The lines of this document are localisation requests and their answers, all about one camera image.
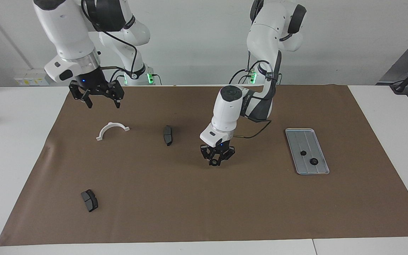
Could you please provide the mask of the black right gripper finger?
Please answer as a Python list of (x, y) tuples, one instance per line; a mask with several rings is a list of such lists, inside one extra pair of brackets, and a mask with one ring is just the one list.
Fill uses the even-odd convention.
[(113, 100), (115, 107), (120, 108), (120, 101), (124, 98), (124, 90), (119, 81), (107, 82), (106, 97)]
[(92, 100), (89, 98), (89, 95), (90, 95), (90, 92), (91, 92), (89, 89), (87, 89), (84, 93), (82, 93), (80, 91), (80, 89), (79, 89), (78, 83), (70, 83), (69, 84), (69, 90), (70, 90), (70, 93), (71, 93), (72, 97), (75, 100), (82, 101), (83, 103), (86, 104), (86, 106), (89, 109), (92, 108), (93, 103), (92, 103)]

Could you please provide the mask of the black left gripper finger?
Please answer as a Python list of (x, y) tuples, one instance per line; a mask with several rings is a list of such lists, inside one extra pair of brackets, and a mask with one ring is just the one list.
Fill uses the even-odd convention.
[(227, 161), (229, 158), (232, 157), (232, 155), (235, 154), (235, 148), (229, 148), (225, 152), (220, 152), (220, 156), (218, 158), (218, 166), (221, 165), (222, 161)]
[(207, 161), (209, 161), (209, 165), (212, 165), (212, 161), (214, 158), (214, 148), (210, 146), (201, 146), (201, 153)]

